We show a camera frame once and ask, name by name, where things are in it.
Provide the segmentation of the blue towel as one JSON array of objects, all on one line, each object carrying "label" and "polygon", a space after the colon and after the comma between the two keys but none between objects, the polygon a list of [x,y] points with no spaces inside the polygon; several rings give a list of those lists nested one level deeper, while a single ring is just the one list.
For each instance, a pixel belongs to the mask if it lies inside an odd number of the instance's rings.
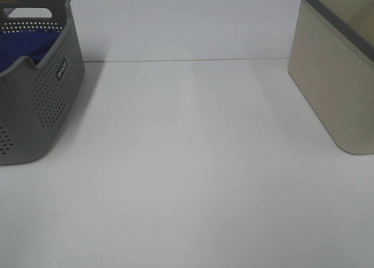
[{"label": "blue towel", "polygon": [[21,30],[1,33],[1,72],[8,69],[19,57],[30,57],[38,64],[56,42],[56,30]]}]

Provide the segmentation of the beige plastic bin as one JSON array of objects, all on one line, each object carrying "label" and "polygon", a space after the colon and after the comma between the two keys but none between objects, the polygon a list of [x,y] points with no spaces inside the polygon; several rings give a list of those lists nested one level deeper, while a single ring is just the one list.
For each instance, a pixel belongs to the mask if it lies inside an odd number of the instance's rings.
[{"label": "beige plastic bin", "polygon": [[300,0],[288,72],[340,149],[373,153],[373,0]]}]

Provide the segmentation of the grey perforated plastic basket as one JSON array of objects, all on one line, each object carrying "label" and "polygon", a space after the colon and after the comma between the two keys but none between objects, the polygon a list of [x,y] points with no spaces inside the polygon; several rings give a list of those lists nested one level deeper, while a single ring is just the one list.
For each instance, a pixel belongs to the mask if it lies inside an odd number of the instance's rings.
[{"label": "grey perforated plastic basket", "polygon": [[56,30],[36,65],[19,57],[1,72],[1,164],[44,156],[60,132],[85,73],[71,0],[1,0],[1,33]]}]

